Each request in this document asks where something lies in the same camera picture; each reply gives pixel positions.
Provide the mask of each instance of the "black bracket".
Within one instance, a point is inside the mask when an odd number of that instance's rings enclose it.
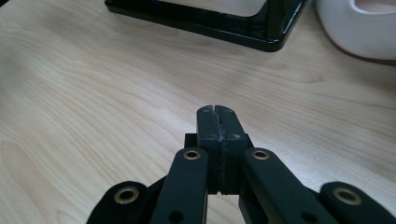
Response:
[[[127,181],[107,191],[88,224],[206,221],[207,195],[239,195],[246,223],[395,224],[383,206],[341,182],[305,187],[270,150],[254,147],[235,113],[209,105],[197,111],[168,175],[150,187]]]
[[[263,51],[280,50],[306,0],[267,0],[249,17],[158,0],[106,0],[111,12]]]

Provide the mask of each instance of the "black plastic stand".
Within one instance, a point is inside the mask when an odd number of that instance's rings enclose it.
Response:
[[[111,12],[268,52],[283,47],[304,2],[267,0],[256,15],[242,17],[156,0],[105,1]]]

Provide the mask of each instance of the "screw hole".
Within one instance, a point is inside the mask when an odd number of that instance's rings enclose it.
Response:
[[[139,190],[135,187],[125,187],[119,189],[114,195],[114,201],[119,204],[132,203],[139,196]]]
[[[252,155],[257,160],[262,160],[262,161],[270,158],[270,155],[268,153],[261,151],[261,150],[254,151]]]
[[[179,211],[174,211],[171,214],[169,214],[169,221],[171,221],[172,223],[179,223],[183,219],[184,219],[184,216]]]
[[[312,213],[302,212],[301,217],[308,223],[318,223],[318,218]]]
[[[184,158],[187,160],[196,160],[201,157],[201,154],[195,150],[187,151],[184,153]]]

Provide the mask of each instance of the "light wood tabletop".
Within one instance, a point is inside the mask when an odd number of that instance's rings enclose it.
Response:
[[[285,47],[259,51],[109,12],[103,0],[0,7],[0,223],[85,223],[112,186],[151,185],[233,109],[307,187],[352,184],[396,215],[396,67],[345,55],[309,1]],[[209,196],[207,223],[243,223]]]

